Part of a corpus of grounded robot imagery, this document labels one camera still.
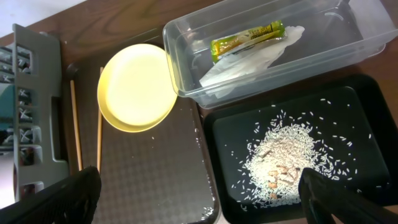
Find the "brown table surface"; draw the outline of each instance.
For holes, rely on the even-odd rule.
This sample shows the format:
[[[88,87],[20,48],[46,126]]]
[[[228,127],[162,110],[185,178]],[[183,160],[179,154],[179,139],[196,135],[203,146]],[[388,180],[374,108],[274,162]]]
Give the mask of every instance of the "brown table surface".
[[[64,69],[79,59],[101,49],[112,47],[135,35],[190,12],[207,7],[219,0],[88,0],[56,15],[37,22],[29,29],[48,32],[61,40]],[[381,0],[391,19],[398,27],[398,1]],[[13,42],[13,35],[0,38],[0,45]],[[389,42],[379,55],[361,63],[329,72],[317,77],[325,80],[352,73],[365,73],[379,84],[396,124],[398,124],[398,38]],[[70,114],[64,115],[68,125]],[[75,170],[75,163],[70,164]],[[398,205],[389,207],[398,213]]]

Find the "clear plastic container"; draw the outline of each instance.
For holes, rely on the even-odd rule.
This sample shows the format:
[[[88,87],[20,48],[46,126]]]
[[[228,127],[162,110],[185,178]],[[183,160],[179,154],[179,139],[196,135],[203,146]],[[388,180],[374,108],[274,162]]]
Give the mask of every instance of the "clear plastic container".
[[[305,31],[269,68],[200,85],[200,78],[213,66],[212,40],[279,19]],[[170,21],[163,33],[176,93],[203,108],[358,63],[397,35],[379,0],[227,0]],[[230,89],[223,97],[214,94]]]

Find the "yellow bowl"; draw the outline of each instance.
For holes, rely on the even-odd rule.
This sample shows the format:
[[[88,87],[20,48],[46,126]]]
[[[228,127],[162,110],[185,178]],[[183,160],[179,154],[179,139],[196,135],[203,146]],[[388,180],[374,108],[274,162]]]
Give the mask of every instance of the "yellow bowl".
[[[121,131],[136,133],[159,124],[177,99],[165,51],[137,44],[118,52],[101,74],[97,99],[104,118]]]

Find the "teal object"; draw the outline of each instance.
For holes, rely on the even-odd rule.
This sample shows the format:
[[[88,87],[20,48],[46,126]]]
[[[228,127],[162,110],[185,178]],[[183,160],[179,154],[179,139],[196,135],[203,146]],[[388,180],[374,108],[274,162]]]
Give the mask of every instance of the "teal object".
[[[0,83],[0,130],[12,126],[14,117],[15,87],[13,84]]]

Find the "wooden chopstick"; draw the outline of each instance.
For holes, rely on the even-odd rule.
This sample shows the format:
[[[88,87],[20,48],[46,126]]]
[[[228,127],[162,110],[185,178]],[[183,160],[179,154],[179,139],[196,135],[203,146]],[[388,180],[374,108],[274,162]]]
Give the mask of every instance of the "wooden chopstick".
[[[99,76],[101,76],[103,67],[99,68]],[[101,173],[101,160],[102,160],[102,114],[100,106],[98,105],[98,132],[97,132],[97,169]]]
[[[75,128],[77,161],[79,165],[79,170],[82,170],[83,164],[81,162],[80,134],[79,134],[79,122],[77,118],[75,82],[73,80],[70,80],[70,93],[72,95],[72,113],[73,113],[73,126]]]

